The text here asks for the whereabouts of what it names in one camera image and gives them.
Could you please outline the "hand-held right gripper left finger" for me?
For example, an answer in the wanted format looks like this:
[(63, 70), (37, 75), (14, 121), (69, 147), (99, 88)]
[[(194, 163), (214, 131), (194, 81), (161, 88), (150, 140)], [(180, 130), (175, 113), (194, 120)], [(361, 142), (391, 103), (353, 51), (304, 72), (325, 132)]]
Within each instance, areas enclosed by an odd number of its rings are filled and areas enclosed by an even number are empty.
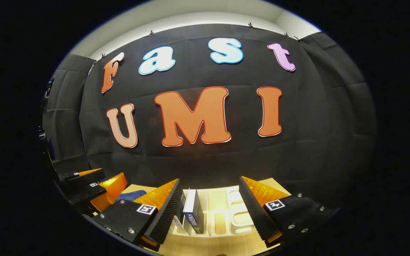
[(180, 179), (133, 200), (117, 201), (92, 217), (97, 227), (132, 246), (158, 251), (164, 243), (183, 195)]

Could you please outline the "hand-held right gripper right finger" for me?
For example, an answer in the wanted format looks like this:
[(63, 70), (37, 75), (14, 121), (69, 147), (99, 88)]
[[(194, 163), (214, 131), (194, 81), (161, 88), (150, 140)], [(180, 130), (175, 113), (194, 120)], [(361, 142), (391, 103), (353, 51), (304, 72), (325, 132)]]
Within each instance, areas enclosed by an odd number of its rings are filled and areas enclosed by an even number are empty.
[(289, 194), (241, 176), (239, 193), (267, 247), (291, 245), (321, 228), (339, 212), (302, 193)]

